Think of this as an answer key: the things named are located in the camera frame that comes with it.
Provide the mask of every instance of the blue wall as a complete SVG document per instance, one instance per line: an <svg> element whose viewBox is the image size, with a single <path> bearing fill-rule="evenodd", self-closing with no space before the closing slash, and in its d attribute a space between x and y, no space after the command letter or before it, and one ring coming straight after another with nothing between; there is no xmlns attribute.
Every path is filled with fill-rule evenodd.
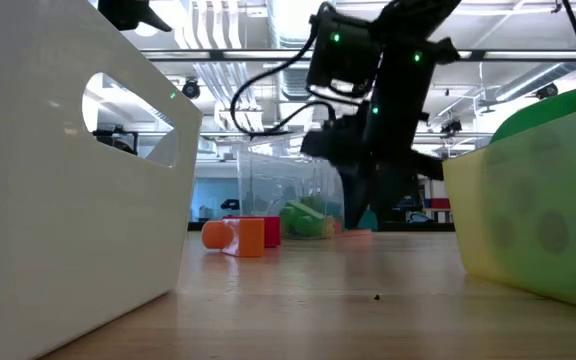
<svg viewBox="0 0 576 360"><path fill-rule="evenodd" d="M212 210L211 220L221 219L225 215L239 215L239 211L221 210L221 204L226 199L239 199L239 180L236 178L196 179L190 205L190 221L197 221L201 206Z"/></svg>

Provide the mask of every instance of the wooden surface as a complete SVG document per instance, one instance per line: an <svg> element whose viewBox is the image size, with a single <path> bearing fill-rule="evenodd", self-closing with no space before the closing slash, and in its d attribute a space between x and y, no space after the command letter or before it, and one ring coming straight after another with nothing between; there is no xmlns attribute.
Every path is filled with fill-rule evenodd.
<svg viewBox="0 0 576 360"><path fill-rule="evenodd" d="M45 359L576 360L576 307L467 276L452 233L286 241L262 259L193 235L175 293Z"/></svg>

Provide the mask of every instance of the orange toy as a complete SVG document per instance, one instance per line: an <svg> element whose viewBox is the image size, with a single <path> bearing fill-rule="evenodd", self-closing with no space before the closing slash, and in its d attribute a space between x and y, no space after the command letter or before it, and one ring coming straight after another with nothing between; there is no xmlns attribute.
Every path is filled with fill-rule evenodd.
<svg viewBox="0 0 576 360"><path fill-rule="evenodd" d="M207 249L241 257L264 254L263 219L223 219L208 221L201 230L201 241Z"/></svg>

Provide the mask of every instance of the red block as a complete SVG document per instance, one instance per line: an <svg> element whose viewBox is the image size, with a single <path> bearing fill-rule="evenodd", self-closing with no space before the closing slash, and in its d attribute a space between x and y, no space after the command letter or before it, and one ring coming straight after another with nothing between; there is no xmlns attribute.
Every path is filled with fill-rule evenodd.
<svg viewBox="0 0 576 360"><path fill-rule="evenodd" d="M281 223L279 216L224 216L224 219L263 219L264 247L275 248L281 245Z"/></svg>

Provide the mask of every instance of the transparent bin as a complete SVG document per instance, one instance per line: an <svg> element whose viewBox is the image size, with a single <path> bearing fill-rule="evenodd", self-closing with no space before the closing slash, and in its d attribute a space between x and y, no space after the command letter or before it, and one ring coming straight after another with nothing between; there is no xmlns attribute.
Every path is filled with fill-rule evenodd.
<svg viewBox="0 0 576 360"><path fill-rule="evenodd" d="M327 161L240 151L239 196L244 216L279 216L282 236L332 237L343 229L343 187Z"/></svg>
<svg viewBox="0 0 576 360"><path fill-rule="evenodd" d="M466 270L576 304L576 113L444 172Z"/></svg>

